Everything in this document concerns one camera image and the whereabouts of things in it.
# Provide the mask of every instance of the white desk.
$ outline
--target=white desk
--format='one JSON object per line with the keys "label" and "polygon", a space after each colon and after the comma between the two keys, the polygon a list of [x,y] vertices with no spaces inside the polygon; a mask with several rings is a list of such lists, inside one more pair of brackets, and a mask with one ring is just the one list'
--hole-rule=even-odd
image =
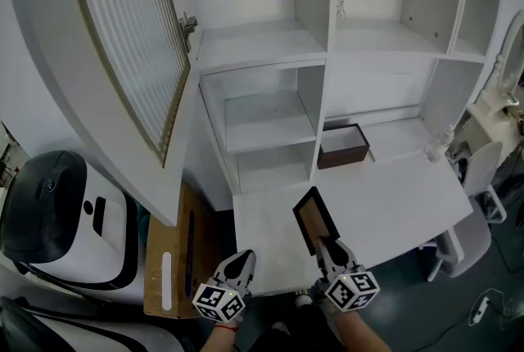
{"label": "white desk", "polygon": [[[316,170],[315,184],[341,240],[367,268],[432,239],[472,212],[445,158],[421,152],[386,163]],[[233,198],[238,250],[256,253],[254,294],[310,287],[320,277],[293,207],[308,187]]]}

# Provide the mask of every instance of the white chair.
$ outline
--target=white chair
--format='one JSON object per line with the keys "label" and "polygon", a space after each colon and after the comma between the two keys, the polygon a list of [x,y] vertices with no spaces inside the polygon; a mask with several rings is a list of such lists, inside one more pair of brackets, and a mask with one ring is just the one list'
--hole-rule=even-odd
{"label": "white chair", "polygon": [[[502,142],[491,142],[470,157],[463,188],[472,204],[473,212],[437,236],[435,241],[421,245],[421,248],[436,247],[437,261],[427,277],[429,282],[435,279],[440,269],[450,278],[455,278],[470,269],[490,248],[491,232],[488,223],[502,223],[506,219],[506,209],[491,186],[501,151]],[[490,194],[496,206],[488,218],[475,199],[484,192]]]}

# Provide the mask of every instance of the chair leg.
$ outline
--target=chair leg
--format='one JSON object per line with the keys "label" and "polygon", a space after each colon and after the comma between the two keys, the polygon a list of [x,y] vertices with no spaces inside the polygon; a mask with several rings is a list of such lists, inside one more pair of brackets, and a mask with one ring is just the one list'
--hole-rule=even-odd
{"label": "chair leg", "polygon": [[498,216],[491,216],[486,221],[488,223],[493,224],[500,224],[503,223],[508,216],[508,213],[506,212],[506,209],[502,205],[502,202],[500,202],[499,197],[497,196],[497,193],[495,192],[494,188],[491,185],[488,185],[487,187],[488,193],[491,195],[491,200],[495,203],[495,208],[493,209],[493,213],[497,213]]}
{"label": "chair leg", "polygon": [[440,270],[440,267],[442,266],[442,263],[444,262],[444,260],[442,259],[438,259],[435,263],[435,266],[433,266],[433,269],[431,270],[431,272],[429,273],[429,275],[427,275],[427,281],[428,282],[432,282],[433,279],[435,279],[436,275],[438,274],[439,270]]}

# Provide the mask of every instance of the floor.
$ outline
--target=floor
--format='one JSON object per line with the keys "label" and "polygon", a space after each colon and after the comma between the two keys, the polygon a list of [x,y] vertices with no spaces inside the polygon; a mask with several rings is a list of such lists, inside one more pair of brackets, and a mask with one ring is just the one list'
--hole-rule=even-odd
{"label": "floor", "polygon": [[[521,171],[524,171],[524,166],[510,158],[499,169],[496,180],[501,182],[511,172],[518,172],[514,173],[518,175]],[[469,327],[467,319],[477,296],[489,288],[502,291],[506,301],[513,300],[508,306],[514,315],[524,314],[524,228],[516,227],[518,209],[524,200],[524,196],[517,196],[523,195],[524,191],[518,186],[509,193],[503,200],[505,205],[512,204],[508,219],[491,230],[499,240],[510,270],[523,267],[521,272],[510,273],[506,269],[494,242],[473,268],[455,279],[440,273],[434,282],[426,282],[425,268],[431,266],[435,257],[431,249],[423,252],[412,250],[372,269],[382,291],[360,315],[394,351],[495,352],[507,350],[519,336],[524,329],[524,317],[505,318],[501,330],[500,316],[495,307],[497,310],[503,308],[502,296],[493,291],[487,295],[494,307],[488,308],[481,322]],[[233,214],[220,214],[225,227],[232,224]],[[224,235],[224,239],[229,240],[226,251],[234,250],[230,242],[232,238]],[[293,294],[287,294],[247,300],[250,310],[237,335],[239,350],[248,351],[255,339],[275,321],[286,321],[293,299]],[[199,325],[204,333],[209,333],[212,328],[212,323],[204,319],[199,319]],[[453,328],[436,342],[449,327]],[[434,345],[421,349],[434,342]],[[524,343],[518,350],[524,350]]]}

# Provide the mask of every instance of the brown wooden box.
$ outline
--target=brown wooden box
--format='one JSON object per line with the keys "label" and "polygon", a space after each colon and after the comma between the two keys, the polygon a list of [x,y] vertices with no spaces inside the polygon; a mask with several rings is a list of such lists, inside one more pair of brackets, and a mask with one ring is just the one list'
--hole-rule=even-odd
{"label": "brown wooden box", "polygon": [[369,142],[358,124],[324,129],[318,153],[319,169],[358,163],[366,158]]}

